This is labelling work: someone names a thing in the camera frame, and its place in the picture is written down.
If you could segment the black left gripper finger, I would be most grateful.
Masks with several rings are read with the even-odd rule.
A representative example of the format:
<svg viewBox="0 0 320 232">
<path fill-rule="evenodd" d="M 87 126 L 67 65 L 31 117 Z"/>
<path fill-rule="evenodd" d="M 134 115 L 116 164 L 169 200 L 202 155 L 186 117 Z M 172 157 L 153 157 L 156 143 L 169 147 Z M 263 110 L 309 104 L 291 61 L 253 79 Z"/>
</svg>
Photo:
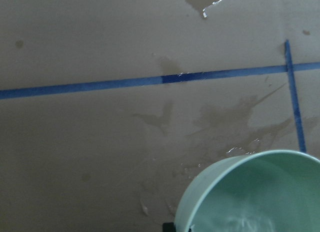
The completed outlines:
<svg viewBox="0 0 320 232">
<path fill-rule="evenodd" d="M 174 222 L 164 222 L 162 224 L 162 232 L 175 232 Z"/>
</svg>

